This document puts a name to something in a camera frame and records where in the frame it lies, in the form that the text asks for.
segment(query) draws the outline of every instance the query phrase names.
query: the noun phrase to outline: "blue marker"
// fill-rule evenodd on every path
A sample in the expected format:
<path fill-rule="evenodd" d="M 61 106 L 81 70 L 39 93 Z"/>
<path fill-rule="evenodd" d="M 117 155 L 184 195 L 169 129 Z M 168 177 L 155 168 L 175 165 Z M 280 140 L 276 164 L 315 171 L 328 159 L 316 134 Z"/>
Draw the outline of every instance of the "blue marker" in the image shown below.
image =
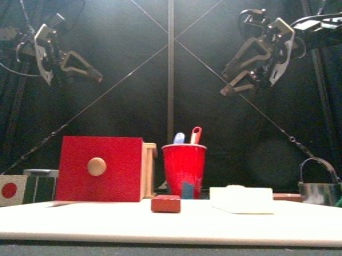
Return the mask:
<path fill-rule="evenodd" d="M 185 181 L 181 184 L 181 199 L 194 199 L 194 185 Z"/>
<path fill-rule="evenodd" d="M 183 144 L 185 141 L 184 133 L 179 132 L 173 138 L 173 144 Z"/>

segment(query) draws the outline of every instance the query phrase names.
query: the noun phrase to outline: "red circle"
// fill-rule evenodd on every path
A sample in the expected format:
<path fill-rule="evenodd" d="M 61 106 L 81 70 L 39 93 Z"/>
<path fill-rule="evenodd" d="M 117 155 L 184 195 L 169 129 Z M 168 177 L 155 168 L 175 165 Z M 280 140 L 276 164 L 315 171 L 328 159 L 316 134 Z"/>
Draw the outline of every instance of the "red circle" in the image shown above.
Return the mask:
<path fill-rule="evenodd" d="M 17 186 L 14 183 L 6 183 L 4 186 L 2 186 L 2 189 L 1 189 L 1 195 L 4 198 L 10 198 L 14 196 L 16 194 L 16 191 L 17 191 Z"/>

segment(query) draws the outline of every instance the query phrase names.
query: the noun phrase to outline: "pot handle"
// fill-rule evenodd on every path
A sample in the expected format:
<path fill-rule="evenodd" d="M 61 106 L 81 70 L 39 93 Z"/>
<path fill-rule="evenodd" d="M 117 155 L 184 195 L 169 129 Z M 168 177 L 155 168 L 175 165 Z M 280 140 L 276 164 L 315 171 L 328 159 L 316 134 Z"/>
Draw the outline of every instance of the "pot handle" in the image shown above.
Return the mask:
<path fill-rule="evenodd" d="M 332 165 L 324 159 L 322 159 L 319 157 L 310 157 L 302 162 L 302 164 L 300 164 L 300 182 L 303 182 L 303 166 L 311 160 L 316 161 L 319 164 L 322 164 L 326 167 L 326 170 L 330 172 L 332 183 L 338 184 L 339 177 L 336 176 L 336 172 L 335 172 Z"/>

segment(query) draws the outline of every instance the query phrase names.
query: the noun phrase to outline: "wooden block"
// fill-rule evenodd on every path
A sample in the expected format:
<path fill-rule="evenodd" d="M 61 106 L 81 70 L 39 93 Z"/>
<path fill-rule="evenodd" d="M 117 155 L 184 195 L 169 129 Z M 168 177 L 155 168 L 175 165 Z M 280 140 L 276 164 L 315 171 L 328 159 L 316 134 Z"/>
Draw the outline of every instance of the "wooden block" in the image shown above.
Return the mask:
<path fill-rule="evenodd" d="M 157 195 L 151 200 L 152 212 L 180 212 L 180 197 L 176 195 Z"/>
<path fill-rule="evenodd" d="M 153 174 L 155 174 L 155 162 L 156 158 L 156 144 L 144 143 L 143 144 L 143 173 L 141 173 L 141 193 L 144 198 L 153 198 Z"/>

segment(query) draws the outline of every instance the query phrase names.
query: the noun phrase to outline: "marker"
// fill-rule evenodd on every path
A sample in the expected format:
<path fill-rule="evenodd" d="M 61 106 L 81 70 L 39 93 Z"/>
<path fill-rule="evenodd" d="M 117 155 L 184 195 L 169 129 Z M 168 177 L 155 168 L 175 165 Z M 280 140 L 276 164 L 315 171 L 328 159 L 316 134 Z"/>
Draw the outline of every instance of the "marker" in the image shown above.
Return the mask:
<path fill-rule="evenodd" d="M 202 135 L 202 128 L 199 126 L 196 126 L 192 129 L 189 144 L 198 144 L 199 143 L 200 135 Z"/>
<path fill-rule="evenodd" d="M 173 144 L 183 144 L 185 141 L 184 133 L 179 132 L 173 138 Z"/>

